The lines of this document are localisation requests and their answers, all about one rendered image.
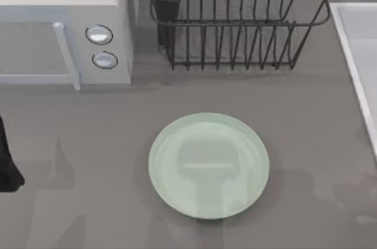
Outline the small microwave knob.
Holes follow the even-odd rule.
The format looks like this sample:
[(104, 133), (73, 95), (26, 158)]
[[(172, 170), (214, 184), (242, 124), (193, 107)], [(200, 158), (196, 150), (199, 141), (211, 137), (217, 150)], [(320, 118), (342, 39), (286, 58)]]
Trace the small microwave knob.
[(107, 51), (94, 54), (91, 60), (100, 69), (113, 69), (118, 65), (118, 58), (113, 53)]

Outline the large microwave knob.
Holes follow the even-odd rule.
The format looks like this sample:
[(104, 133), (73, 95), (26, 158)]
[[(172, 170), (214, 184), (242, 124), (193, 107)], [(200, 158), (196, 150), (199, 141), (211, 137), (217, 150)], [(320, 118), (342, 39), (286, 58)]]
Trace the large microwave knob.
[(107, 45), (113, 40), (113, 32), (105, 25), (94, 25), (85, 30), (86, 38), (96, 45)]

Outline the pale green round plate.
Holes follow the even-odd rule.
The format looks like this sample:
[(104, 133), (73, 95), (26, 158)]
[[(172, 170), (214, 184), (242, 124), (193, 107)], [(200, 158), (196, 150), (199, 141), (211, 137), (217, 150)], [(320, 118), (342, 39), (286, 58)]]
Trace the pale green round plate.
[(261, 138), (243, 121), (200, 112), (159, 132), (148, 155), (148, 176), (172, 209), (219, 220), (242, 213), (260, 198), (270, 158)]

